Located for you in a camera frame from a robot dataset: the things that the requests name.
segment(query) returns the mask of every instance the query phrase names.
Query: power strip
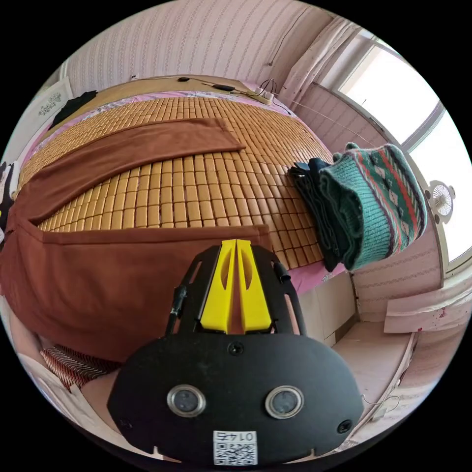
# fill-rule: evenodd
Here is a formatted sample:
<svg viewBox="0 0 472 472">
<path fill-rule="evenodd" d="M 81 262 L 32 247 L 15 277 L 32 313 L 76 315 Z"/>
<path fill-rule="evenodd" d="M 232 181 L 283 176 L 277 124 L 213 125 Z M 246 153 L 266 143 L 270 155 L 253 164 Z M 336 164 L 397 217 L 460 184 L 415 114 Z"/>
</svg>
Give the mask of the power strip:
<svg viewBox="0 0 472 472">
<path fill-rule="evenodd" d="M 267 100 L 262 95 L 247 95 L 248 97 L 252 98 L 253 100 L 257 100 L 258 102 L 263 103 L 264 105 L 270 105 L 272 102 Z"/>
<path fill-rule="evenodd" d="M 274 100 L 274 94 L 272 92 L 269 92 L 267 90 L 265 90 L 263 93 L 262 93 L 262 96 L 267 99 L 270 103 L 273 102 Z"/>
</svg>

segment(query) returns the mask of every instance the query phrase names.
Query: electrical cable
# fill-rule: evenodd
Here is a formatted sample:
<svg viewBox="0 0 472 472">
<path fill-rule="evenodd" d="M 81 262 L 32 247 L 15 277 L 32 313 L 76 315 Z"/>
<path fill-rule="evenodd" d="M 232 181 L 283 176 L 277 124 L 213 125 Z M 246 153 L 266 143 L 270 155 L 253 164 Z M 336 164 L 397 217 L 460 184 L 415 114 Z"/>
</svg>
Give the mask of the electrical cable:
<svg viewBox="0 0 472 472">
<path fill-rule="evenodd" d="M 313 110 L 313 108 L 307 107 L 306 105 L 303 105 L 303 104 L 300 103 L 300 102 L 295 102 L 295 101 L 292 100 L 292 103 L 295 103 L 295 104 L 298 105 L 298 106 L 301 106 L 301 107 L 303 107 L 303 108 L 306 108 L 306 109 L 310 110 L 311 112 L 314 112 L 314 113 L 316 113 L 316 114 L 322 116 L 323 118 L 326 118 L 326 119 L 328 119 L 329 121 L 332 121 L 334 124 L 337 124 L 338 126 L 341 126 L 342 128 L 344 128 L 344 129 L 350 131 L 352 134 L 355 134 L 356 136 L 358 136 L 359 138 L 361 138 L 363 141 L 365 141 L 367 144 L 369 144 L 369 145 L 372 146 L 373 148 L 376 147 L 375 144 L 371 143 L 369 140 L 365 139 L 365 138 L 362 137 L 360 134 L 356 133 L 355 131 L 352 131 L 350 128 L 348 128 L 348 127 L 342 125 L 341 123 L 338 123 L 337 121 L 333 120 L 332 118 L 327 117 L 326 115 L 323 115 L 323 113 L 317 112 L 316 110 Z"/>
<path fill-rule="evenodd" d="M 272 104 L 275 105 L 276 107 L 280 107 L 282 110 L 286 111 L 290 116 L 294 115 L 292 111 L 290 111 L 287 107 L 283 107 L 282 105 L 279 105 L 278 103 L 275 103 L 274 100 L 272 100 Z"/>
<path fill-rule="evenodd" d="M 372 403 L 365 399 L 365 393 L 362 394 L 362 399 L 364 400 L 365 403 L 368 403 L 369 405 L 383 405 L 389 398 L 397 398 L 398 401 L 397 401 L 397 404 L 391 410 L 388 410 L 387 412 L 385 412 L 385 414 L 392 412 L 400 404 L 400 397 L 398 395 L 389 395 L 381 402 Z"/>
<path fill-rule="evenodd" d="M 282 44 L 285 40 L 285 38 L 287 37 L 287 34 L 290 33 L 290 31 L 292 30 L 292 28 L 296 25 L 297 21 L 300 19 L 300 17 L 305 13 L 306 10 L 308 10 L 310 7 L 306 7 L 297 17 L 297 19 L 294 21 L 294 23 L 292 24 L 292 26 L 290 26 L 289 30 L 285 33 L 284 37 L 282 38 L 282 41 L 280 41 L 280 44 L 279 44 L 279 47 L 277 48 L 277 51 L 275 51 L 275 54 L 274 54 L 274 57 L 272 58 L 272 60 L 269 62 L 268 65 L 272 66 L 272 64 L 274 63 L 274 59 L 277 57 L 277 54 L 278 52 L 280 51 L 280 48 L 282 47 Z"/>
<path fill-rule="evenodd" d="M 259 88 L 262 88 L 262 85 L 263 85 L 263 84 L 265 84 L 265 86 L 264 86 L 264 88 L 263 88 L 258 94 L 249 95 L 247 92 L 242 92 L 242 91 L 240 91 L 240 90 L 234 90 L 234 91 L 230 92 L 230 94 L 231 94 L 231 93 L 238 93 L 239 95 L 246 95 L 246 96 L 251 97 L 251 98 L 252 98 L 252 97 L 258 97 L 258 96 L 262 95 L 262 94 L 265 92 L 265 90 L 266 90 L 266 88 L 267 88 L 267 86 L 269 85 L 269 83 L 270 83 L 271 80 L 273 80 L 273 79 L 267 79 L 267 80 L 264 80 L 264 81 L 262 82 L 262 84 L 259 86 Z"/>
</svg>

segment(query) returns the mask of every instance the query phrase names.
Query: folded clothes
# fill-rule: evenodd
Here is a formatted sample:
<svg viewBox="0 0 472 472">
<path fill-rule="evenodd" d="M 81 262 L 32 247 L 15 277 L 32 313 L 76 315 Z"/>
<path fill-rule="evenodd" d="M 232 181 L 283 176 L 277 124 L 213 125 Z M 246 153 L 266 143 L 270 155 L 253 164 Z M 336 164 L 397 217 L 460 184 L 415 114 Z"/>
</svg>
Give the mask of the folded clothes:
<svg viewBox="0 0 472 472">
<path fill-rule="evenodd" d="M 327 162 L 315 158 L 310 159 L 308 164 L 296 163 L 289 170 L 289 174 L 294 177 L 295 187 L 316 221 L 315 231 L 323 254 L 324 266 L 328 272 L 332 272 L 341 262 L 345 238 L 342 227 L 334 218 L 331 206 L 319 189 L 319 170 L 329 166 Z"/>
<path fill-rule="evenodd" d="M 78 109 L 84 106 L 86 103 L 89 103 L 97 96 L 96 90 L 91 90 L 89 92 L 84 92 L 80 97 L 71 98 L 67 100 L 66 104 L 61 108 L 59 113 L 54 117 L 53 122 L 49 129 L 54 128 L 57 124 L 64 121 L 66 118 L 75 113 Z"/>
<path fill-rule="evenodd" d="M 54 344 L 114 362 L 163 336 L 194 257 L 225 239 L 270 249 L 268 226 L 56 233 L 37 225 L 123 172 L 153 164 L 159 178 L 161 161 L 244 148 L 221 118 L 161 121 L 97 138 L 38 171 L 10 209 L 0 253 L 0 285 L 15 315 Z"/>
<path fill-rule="evenodd" d="M 304 178 L 298 173 L 295 185 L 316 220 L 319 242 L 335 232 L 327 253 L 331 247 L 347 270 L 397 254 L 424 233 L 424 197 L 396 146 L 360 149 L 348 143 L 344 153 L 334 155 L 333 165 L 314 161 Z M 317 190 L 307 192 L 307 186 Z"/>
</svg>

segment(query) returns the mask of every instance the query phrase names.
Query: brown cloth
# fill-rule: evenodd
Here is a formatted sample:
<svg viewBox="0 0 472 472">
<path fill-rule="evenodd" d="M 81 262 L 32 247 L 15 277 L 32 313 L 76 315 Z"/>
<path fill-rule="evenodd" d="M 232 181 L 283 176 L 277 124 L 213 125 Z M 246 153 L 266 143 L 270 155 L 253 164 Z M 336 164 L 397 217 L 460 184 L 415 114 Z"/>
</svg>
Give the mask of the brown cloth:
<svg viewBox="0 0 472 472">
<path fill-rule="evenodd" d="M 164 334 L 174 287 L 193 258 L 224 239 L 271 248 L 268 227 L 43 232 L 36 227 L 89 188 L 173 157 L 243 149 L 215 118 L 142 125 L 99 138 L 45 167 L 10 210 L 0 284 L 31 331 L 124 362 Z"/>
</svg>

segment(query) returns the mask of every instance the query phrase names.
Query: qr code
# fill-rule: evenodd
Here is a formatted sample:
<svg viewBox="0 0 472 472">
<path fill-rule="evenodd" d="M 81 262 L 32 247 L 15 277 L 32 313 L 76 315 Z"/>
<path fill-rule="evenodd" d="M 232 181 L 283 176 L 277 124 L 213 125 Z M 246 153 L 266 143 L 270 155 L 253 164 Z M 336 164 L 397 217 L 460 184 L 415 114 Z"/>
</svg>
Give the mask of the qr code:
<svg viewBox="0 0 472 472">
<path fill-rule="evenodd" d="M 255 432 L 215 431 L 213 458 L 218 466 L 254 466 L 257 464 Z"/>
</svg>

